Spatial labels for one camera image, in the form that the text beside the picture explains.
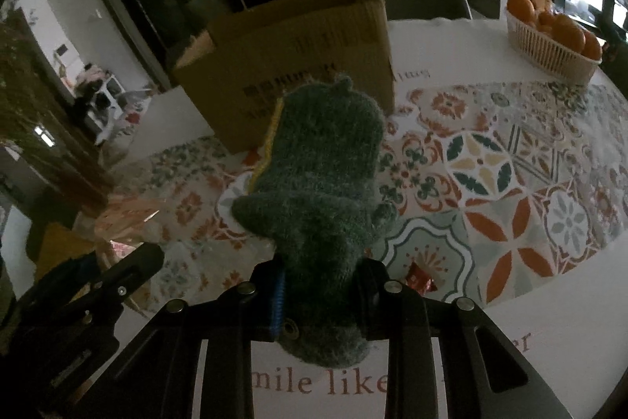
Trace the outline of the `green knitted plush toy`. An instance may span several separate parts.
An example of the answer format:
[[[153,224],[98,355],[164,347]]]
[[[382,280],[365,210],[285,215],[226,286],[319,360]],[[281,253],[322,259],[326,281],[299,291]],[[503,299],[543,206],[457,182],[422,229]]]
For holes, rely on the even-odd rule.
[[[231,206],[242,227],[274,245],[287,274],[277,341],[310,365],[344,369],[369,353],[358,266],[397,216],[376,194],[383,137],[383,112],[348,75],[301,85],[278,100],[263,158]]]

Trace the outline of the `red candy wrapper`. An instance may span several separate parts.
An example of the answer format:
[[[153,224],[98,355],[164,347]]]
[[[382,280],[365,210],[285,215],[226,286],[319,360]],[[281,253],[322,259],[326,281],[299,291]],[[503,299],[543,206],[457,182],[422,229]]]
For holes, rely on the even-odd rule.
[[[412,263],[409,267],[408,273],[405,276],[405,284],[422,297],[425,297],[427,293],[438,290],[434,279],[416,263]]]

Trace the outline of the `brown wooden coaster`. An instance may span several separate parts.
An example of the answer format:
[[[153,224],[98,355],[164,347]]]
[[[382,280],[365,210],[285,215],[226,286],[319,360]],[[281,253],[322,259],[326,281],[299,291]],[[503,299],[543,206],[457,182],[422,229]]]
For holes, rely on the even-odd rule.
[[[73,260],[94,250],[95,243],[69,230],[58,222],[46,226],[39,256],[36,262],[34,281],[40,281],[47,273],[66,260]]]

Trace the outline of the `glass vase with dried flowers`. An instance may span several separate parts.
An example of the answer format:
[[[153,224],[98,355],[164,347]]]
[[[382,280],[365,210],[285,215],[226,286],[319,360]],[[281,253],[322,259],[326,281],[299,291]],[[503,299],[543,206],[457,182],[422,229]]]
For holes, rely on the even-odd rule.
[[[1,21],[1,142],[88,216],[108,205],[113,184],[95,146],[72,123],[24,12]]]

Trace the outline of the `patterned floral tablecloth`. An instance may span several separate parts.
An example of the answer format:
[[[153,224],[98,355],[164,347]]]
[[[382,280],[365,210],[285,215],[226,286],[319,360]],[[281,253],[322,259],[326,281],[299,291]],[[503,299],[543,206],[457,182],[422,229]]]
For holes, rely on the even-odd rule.
[[[390,39],[396,108],[376,191],[398,214],[367,254],[398,280],[416,263],[434,299],[477,301],[574,417],[594,416],[627,367],[626,98],[601,71],[553,81],[501,21],[397,21]],[[259,157],[228,153],[181,89],[152,97],[132,139],[109,140],[114,195],[77,230],[109,263],[140,242],[166,253],[126,333],[270,257],[230,211]]]

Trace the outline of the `white shoe rack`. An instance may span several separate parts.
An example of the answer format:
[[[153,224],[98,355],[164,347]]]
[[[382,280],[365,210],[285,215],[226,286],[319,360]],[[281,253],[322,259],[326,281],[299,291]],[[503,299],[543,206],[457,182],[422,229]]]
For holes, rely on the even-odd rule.
[[[124,87],[111,72],[91,69],[78,90],[79,98],[86,101],[86,123],[95,133],[95,144],[101,145],[110,137],[115,121],[122,115],[119,100]]]

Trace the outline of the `floral tissue pouch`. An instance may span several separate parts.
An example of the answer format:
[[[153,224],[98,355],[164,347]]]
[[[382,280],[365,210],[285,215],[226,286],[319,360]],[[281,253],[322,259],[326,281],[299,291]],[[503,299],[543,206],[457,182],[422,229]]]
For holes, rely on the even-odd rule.
[[[142,116],[144,116],[152,100],[152,93],[148,90],[127,91],[119,97],[122,115],[115,123],[112,137],[114,139],[132,139]]]

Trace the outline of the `brown cardboard box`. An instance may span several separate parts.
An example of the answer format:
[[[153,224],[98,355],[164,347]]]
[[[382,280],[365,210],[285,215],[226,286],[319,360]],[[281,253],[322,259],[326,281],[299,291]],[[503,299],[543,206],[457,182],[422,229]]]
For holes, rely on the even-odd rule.
[[[348,74],[356,90],[394,107],[383,0],[276,0],[212,21],[173,74],[231,153],[260,146],[278,98]]]

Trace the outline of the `white basket of oranges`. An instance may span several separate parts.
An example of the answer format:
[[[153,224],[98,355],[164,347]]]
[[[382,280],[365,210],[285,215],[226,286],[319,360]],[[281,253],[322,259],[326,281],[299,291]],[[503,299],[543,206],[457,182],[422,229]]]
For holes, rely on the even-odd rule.
[[[602,58],[592,32],[532,0],[507,0],[504,13],[509,42],[527,60],[566,84],[589,84]]]

